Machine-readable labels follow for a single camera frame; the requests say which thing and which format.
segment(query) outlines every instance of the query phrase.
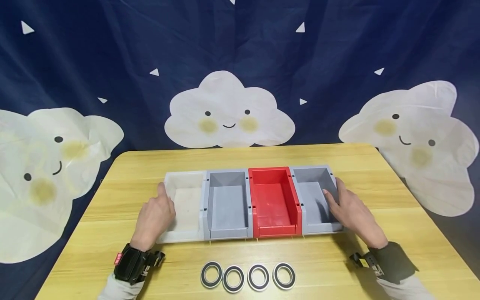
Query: wrist strap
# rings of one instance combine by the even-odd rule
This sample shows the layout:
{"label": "wrist strap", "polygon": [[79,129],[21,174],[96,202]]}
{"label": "wrist strap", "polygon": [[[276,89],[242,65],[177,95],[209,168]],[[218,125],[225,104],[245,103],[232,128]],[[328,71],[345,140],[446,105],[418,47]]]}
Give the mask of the wrist strap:
{"label": "wrist strap", "polygon": [[117,255],[113,274],[116,279],[134,285],[144,281],[150,268],[160,266],[164,258],[165,254],[160,251],[143,252],[127,244]]}
{"label": "wrist strap", "polygon": [[384,279],[388,282],[400,284],[401,280],[404,280],[418,271],[417,267],[408,258],[407,254],[403,251],[402,247],[395,243],[389,242],[387,246],[376,249],[368,248],[370,250],[369,259],[367,260],[370,268],[376,268],[375,275],[380,279]]}

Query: wrist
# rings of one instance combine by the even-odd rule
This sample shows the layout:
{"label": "wrist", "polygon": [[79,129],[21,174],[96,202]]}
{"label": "wrist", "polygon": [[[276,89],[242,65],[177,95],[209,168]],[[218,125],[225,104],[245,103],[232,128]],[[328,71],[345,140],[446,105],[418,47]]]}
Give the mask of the wrist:
{"label": "wrist", "polygon": [[152,249],[153,243],[133,235],[132,239],[130,240],[130,247],[142,252],[147,252]]}
{"label": "wrist", "polygon": [[379,226],[367,233],[359,234],[359,237],[369,248],[382,249],[388,245],[388,239]]}

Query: dark blue backdrop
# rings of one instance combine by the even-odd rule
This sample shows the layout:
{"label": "dark blue backdrop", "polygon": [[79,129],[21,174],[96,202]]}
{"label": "dark blue backdrop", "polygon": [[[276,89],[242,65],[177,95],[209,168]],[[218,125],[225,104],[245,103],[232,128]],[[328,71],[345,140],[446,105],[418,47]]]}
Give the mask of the dark blue backdrop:
{"label": "dark blue backdrop", "polygon": [[[433,80],[457,87],[452,116],[480,136],[479,15],[475,0],[4,0],[0,109],[71,107],[122,127],[87,200],[118,154],[181,148],[164,131],[169,102],[218,70],[275,96],[296,125],[287,144],[340,142],[370,98]],[[21,21],[35,32],[23,35]],[[469,173],[480,191],[479,159]],[[35,297],[88,201],[79,203],[47,252],[0,264],[3,299]],[[478,203],[455,218],[430,214],[477,276]]]}

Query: red tag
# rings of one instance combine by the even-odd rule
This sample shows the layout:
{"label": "red tag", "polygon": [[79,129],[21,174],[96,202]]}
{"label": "red tag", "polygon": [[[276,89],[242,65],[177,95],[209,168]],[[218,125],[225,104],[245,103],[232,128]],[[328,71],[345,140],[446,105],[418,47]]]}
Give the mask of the red tag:
{"label": "red tag", "polygon": [[118,253],[118,254],[117,254],[117,258],[115,259],[115,262],[113,263],[114,265],[118,265],[118,264],[119,264],[120,258],[121,258],[122,255],[123,255],[122,253]]}

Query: plastic bin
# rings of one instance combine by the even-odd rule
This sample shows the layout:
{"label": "plastic bin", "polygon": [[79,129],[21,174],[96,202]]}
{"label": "plastic bin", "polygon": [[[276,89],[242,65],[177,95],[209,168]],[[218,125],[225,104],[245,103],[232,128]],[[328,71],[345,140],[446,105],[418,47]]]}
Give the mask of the plastic bin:
{"label": "plastic bin", "polygon": [[330,208],[322,189],[338,202],[336,180],[329,166],[290,167],[293,183],[302,209],[302,234],[324,234],[343,229]]}
{"label": "plastic bin", "polygon": [[203,196],[205,240],[253,238],[247,169],[207,171]]}
{"label": "plastic bin", "polygon": [[301,235],[302,211],[288,167],[248,169],[253,237]]}
{"label": "plastic bin", "polygon": [[167,195],[175,203],[177,216],[157,243],[198,241],[204,239],[201,208],[206,171],[170,172],[165,175]]}

